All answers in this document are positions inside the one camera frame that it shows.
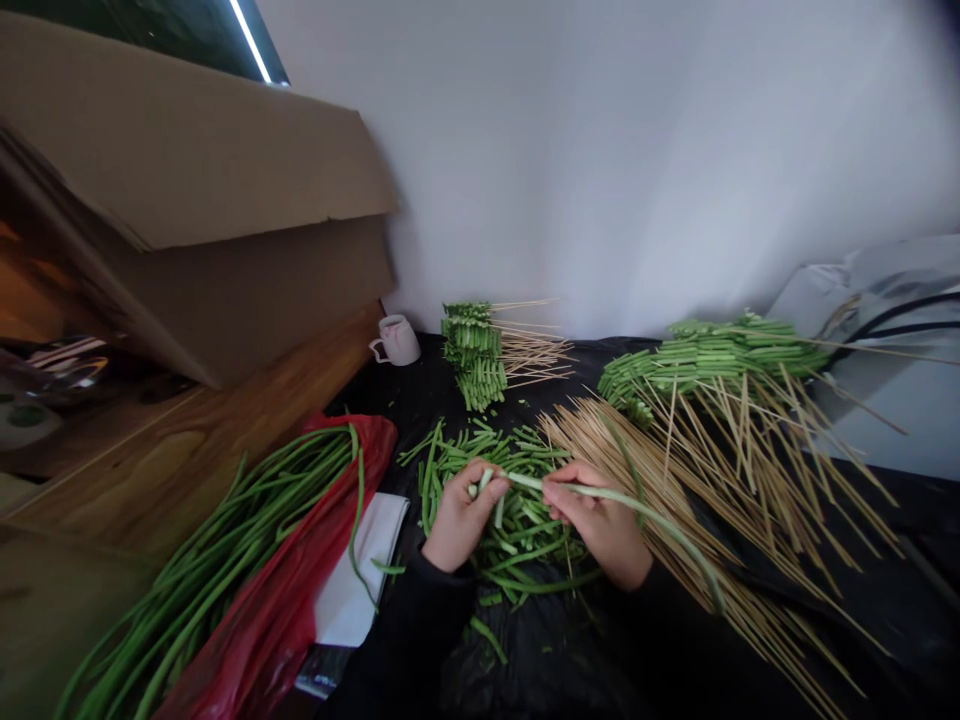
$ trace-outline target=cardboard box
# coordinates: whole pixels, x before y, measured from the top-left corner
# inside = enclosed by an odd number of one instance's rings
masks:
[[[0,74],[14,230],[170,367],[235,382],[392,288],[357,112],[10,13]]]

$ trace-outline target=pile of green beans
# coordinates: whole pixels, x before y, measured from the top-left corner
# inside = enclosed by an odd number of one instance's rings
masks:
[[[495,431],[477,419],[471,422],[475,429],[447,438],[441,418],[423,442],[399,457],[400,464],[407,465],[426,456],[417,466],[417,479],[421,499],[418,525],[427,536],[437,518],[444,486],[472,458],[483,457],[505,472],[542,477],[570,457],[563,450],[545,445],[529,427],[504,432]],[[531,595],[573,590],[599,576],[600,571],[596,569],[583,571],[586,547],[571,535],[570,526],[550,519],[543,496],[537,490],[514,486],[504,498],[501,512],[500,527],[491,517],[480,545],[470,558],[481,579],[494,586],[491,594],[481,598],[481,607],[506,602],[511,610],[516,610]],[[568,579],[539,583],[524,570],[525,565],[532,563],[560,566]],[[491,642],[497,657],[505,663],[506,654],[492,631],[477,617],[471,621],[471,627]]]
[[[446,338],[443,353],[454,366],[457,387],[467,410],[485,410],[503,402],[507,375],[500,360],[500,331],[490,323],[489,303],[451,303],[443,306],[440,321]]]
[[[360,452],[345,425],[306,434],[251,470],[242,460],[223,502],[83,661],[54,717],[150,717],[243,584]]]
[[[646,427],[653,413],[642,395],[688,393],[700,383],[720,381],[738,393],[744,375],[760,383],[778,382],[785,370],[810,377],[829,356],[796,338],[793,325],[747,313],[736,322],[687,320],[670,326],[675,340],[655,353],[644,350],[617,358],[604,368],[600,394],[631,420]]]

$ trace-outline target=wooden surface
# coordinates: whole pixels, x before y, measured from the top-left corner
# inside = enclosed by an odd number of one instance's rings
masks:
[[[381,317],[370,303],[241,385],[200,389],[12,517],[162,562],[226,494],[244,451],[258,458],[289,436],[367,362]]]
[[[49,718],[77,665],[150,587],[122,553],[0,522],[0,708]]]
[[[64,417],[63,425],[49,437],[19,450],[0,453],[0,472],[41,482],[50,479],[63,482],[102,453],[190,402],[203,389],[191,388],[152,405],[141,402],[143,391],[155,384],[155,380],[138,383],[108,402],[74,411]]]

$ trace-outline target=person's right hand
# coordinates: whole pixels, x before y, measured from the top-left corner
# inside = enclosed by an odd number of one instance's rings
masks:
[[[574,460],[544,478],[543,501],[550,506],[551,518],[573,523],[614,585],[626,592],[636,590],[653,567],[653,555],[643,542],[637,514],[615,500],[572,493],[563,487],[569,482],[612,490],[616,485],[592,465]]]

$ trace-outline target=plastic bag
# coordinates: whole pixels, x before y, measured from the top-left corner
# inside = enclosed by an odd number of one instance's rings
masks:
[[[363,449],[366,510],[390,464],[397,429],[384,417],[317,413],[303,433],[347,423],[356,428]],[[270,717],[317,637],[314,600],[350,541],[358,478],[354,460],[241,590],[156,720]]]

